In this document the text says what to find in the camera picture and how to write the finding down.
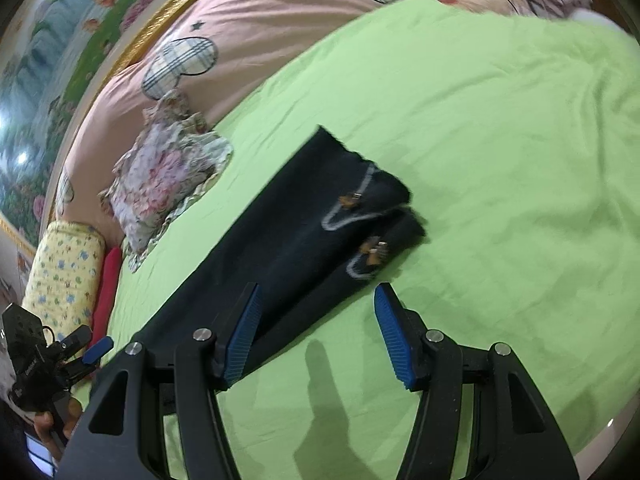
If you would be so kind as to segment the person's left hand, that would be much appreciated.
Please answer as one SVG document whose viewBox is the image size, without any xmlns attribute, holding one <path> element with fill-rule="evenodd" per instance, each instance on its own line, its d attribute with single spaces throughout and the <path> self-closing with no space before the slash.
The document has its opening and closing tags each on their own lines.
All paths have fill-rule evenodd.
<svg viewBox="0 0 640 480">
<path fill-rule="evenodd" d="M 66 424 L 63 428 L 63 434 L 67 439 L 70 439 L 74 433 L 78 420 L 81 418 L 82 405 L 77 399 L 70 398 L 67 411 L 68 419 L 66 420 Z M 64 448 L 55 442 L 52 430 L 53 426 L 54 420 L 50 412 L 35 414 L 34 427 L 39 440 L 55 460 L 60 460 L 64 453 Z"/>
</svg>

